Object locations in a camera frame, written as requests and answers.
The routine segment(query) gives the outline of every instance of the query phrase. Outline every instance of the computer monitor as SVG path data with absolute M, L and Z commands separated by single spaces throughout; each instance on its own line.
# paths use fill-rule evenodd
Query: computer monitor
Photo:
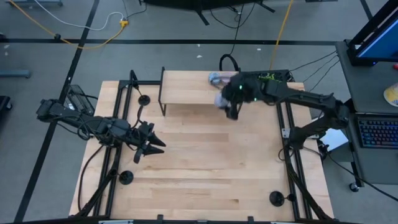
M 398 1 L 388 1 L 348 44 L 353 66 L 398 62 Z

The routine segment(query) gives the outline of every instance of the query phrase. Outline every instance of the gray concrete floor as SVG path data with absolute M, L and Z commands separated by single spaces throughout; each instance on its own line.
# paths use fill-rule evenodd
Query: gray concrete floor
M 129 13 L 142 9 L 137 1 L 125 1 Z M 386 0 L 367 2 L 374 14 Z M 93 0 L 64 0 L 63 7 L 49 6 L 49 9 L 68 22 L 83 25 L 92 3 Z M 274 14 L 256 6 L 247 23 L 240 28 L 238 39 L 276 39 L 288 3 L 267 2 L 268 6 L 276 10 Z M 248 14 L 250 8 L 250 5 L 245 7 L 243 16 Z M 55 21 L 37 6 L 32 9 L 27 7 L 26 11 L 53 31 L 61 33 L 64 38 L 78 39 L 83 32 L 82 29 Z M 93 27 L 102 26 L 106 16 L 113 11 L 125 14 L 121 0 L 100 1 Z M 216 9 L 213 12 L 225 23 L 236 25 L 234 14 L 230 10 Z M 210 12 L 203 14 L 210 26 L 204 26 L 194 12 L 148 5 L 147 12 L 130 19 L 131 24 L 119 38 L 233 39 L 234 30 L 217 23 Z M 119 30 L 118 20 L 118 16 L 112 17 L 105 30 L 90 31 L 88 38 L 111 37 Z M 0 3 L 0 21 L 0 31 L 9 38 L 50 38 L 17 9 L 7 4 Z M 359 0 L 320 3 L 296 0 L 282 39 L 349 39 L 366 22 L 367 18 Z M 137 76 L 145 80 L 158 80 L 162 66 L 173 70 L 217 70 L 219 58 L 229 53 L 231 47 L 112 44 L 98 50 L 84 50 L 73 83 L 79 84 L 87 94 L 98 95 L 102 81 L 126 79 L 130 69 L 134 69 Z M 271 45 L 237 45 L 233 55 L 243 70 L 267 70 L 272 48 Z M 278 49 L 274 69 L 292 69 L 334 50 L 330 46 L 282 45 Z M 0 176 L 4 177 L 0 181 L 0 223 L 13 221 L 47 131 L 48 125 L 36 120 L 35 111 L 42 98 L 58 98 L 74 53 L 75 49 L 66 44 L 0 45 L 1 68 L 23 68 L 32 72 L 30 79 L 0 79 L 0 95 L 10 96 L 14 104 L 0 132 Z M 326 60 L 295 71 L 295 79 L 298 82 L 304 80 L 323 62 Z M 232 69 L 229 63 L 225 63 L 224 67 Z M 311 89 L 327 69 L 328 66 L 305 82 L 305 87 Z M 350 98 L 339 64 L 331 69 L 314 92 L 334 92 L 343 101 Z M 312 111 L 312 115 L 316 116 L 317 112 Z M 67 217 L 84 148 L 85 142 L 61 128 L 56 129 L 25 221 Z M 398 223 L 398 204 L 370 187 L 355 194 L 351 193 L 348 184 L 353 181 L 352 176 L 331 161 L 325 161 L 324 170 L 336 218 L 360 223 Z M 378 187 L 392 195 L 398 195 L 397 186 Z

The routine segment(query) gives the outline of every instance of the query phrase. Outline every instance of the cart wheel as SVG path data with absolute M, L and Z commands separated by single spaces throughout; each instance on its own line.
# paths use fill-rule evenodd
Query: cart wheel
M 10 104 L 10 102 L 7 104 L 6 106 L 7 110 L 11 110 L 12 109 L 12 104 Z
M 355 182 L 349 184 L 349 189 L 350 189 L 352 192 L 358 192 L 358 191 L 359 191 L 359 187 L 356 185 Z

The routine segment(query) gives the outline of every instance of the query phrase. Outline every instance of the white paper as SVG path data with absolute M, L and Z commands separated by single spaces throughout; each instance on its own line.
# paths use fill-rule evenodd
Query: white paper
M 348 142 L 347 137 L 341 130 L 329 129 L 326 135 L 321 138 L 325 145 L 329 145 L 328 152 Z

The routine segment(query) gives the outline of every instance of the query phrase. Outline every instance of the round black foot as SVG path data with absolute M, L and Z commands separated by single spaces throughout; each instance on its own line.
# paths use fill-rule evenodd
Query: round black foot
M 121 184 L 123 185 L 127 185 L 130 184 L 132 182 L 132 180 L 134 179 L 134 175 L 132 174 L 132 172 L 126 170 L 123 171 L 120 176 L 119 176 L 119 181 Z
M 269 201 L 273 206 L 280 207 L 285 203 L 285 197 L 282 193 L 274 191 L 269 195 Z
M 141 106 L 146 106 L 146 105 L 148 105 L 148 104 L 150 103 L 150 98 L 149 98 L 149 96 L 147 96 L 147 95 L 142 95 L 142 96 L 140 96 L 140 97 L 138 98 L 138 103 L 139 103 Z
M 349 189 L 350 189 L 352 192 L 358 192 L 358 191 L 359 191 L 359 187 L 356 185 L 355 182 L 349 184 Z

